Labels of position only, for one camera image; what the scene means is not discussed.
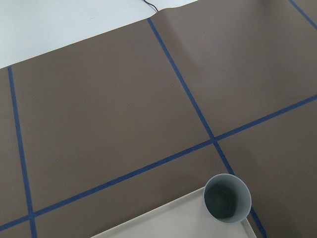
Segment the cream serving tray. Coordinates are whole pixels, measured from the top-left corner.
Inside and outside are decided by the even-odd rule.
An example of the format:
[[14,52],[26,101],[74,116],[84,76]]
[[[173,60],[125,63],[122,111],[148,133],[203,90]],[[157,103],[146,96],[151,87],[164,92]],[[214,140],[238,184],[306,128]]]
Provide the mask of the cream serving tray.
[[96,238],[255,238],[249,221],[225,224],[213,218],[197,189],[117,225]]

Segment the grey plastic cup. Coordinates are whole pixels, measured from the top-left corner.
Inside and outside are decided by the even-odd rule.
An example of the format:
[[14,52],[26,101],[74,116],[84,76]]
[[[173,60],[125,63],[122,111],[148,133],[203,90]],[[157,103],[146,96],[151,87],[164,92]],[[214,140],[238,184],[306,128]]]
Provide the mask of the grey plastic cup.
[[236,224],[247,218],[252,197],[247,185],[231,174],[218,174],[208,180],[203,200],[209,214],[224,224]]

